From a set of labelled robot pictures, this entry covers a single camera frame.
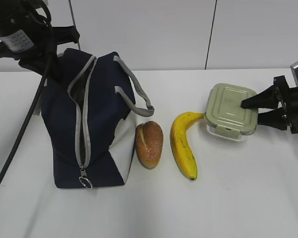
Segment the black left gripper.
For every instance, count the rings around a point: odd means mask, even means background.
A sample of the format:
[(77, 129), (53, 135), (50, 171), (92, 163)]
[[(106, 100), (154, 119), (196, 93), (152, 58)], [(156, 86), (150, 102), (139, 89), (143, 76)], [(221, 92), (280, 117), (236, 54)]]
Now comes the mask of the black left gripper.
[(23, 30), (18, 30), (8, 36), (1, 37), (0, 58), (12, 58), (18, 60), (21, 68), (28, 69), (41, 76), (44, 75), (48, 66), (46, 84), (55, 81), (65, 84), (65, 53), (56, 56), (43, 56), (45, 48), (50, 42), (56, 46), (66, 43), (78, 43), (79, 32), (75, 26), (52, 27), (53, 38), (50, 39), (50, 31), (46, 30), (38, 40), (31, 39)]

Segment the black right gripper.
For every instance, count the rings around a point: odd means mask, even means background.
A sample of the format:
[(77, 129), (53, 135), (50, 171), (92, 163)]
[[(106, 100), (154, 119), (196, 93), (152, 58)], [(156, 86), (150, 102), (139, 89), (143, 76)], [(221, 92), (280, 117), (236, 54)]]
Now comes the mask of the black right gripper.
[(243, 109), (274, 109), (258, 115), (257, 123), (279, 130), (290, 127), (298, 134), (298, 86), (290, 88), (284, 76), (274, 78), (274, 85), (241, 102)]

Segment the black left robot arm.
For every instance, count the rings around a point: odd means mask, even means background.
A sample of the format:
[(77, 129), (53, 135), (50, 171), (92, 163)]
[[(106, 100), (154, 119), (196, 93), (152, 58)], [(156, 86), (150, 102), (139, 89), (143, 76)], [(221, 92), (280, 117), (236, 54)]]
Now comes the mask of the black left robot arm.
[(52, 26), (44, 0), (0, 0), (0, 59), (11, 58), (21, 68), (61, 81), (57, 47), (77, 43), (75, 26)]

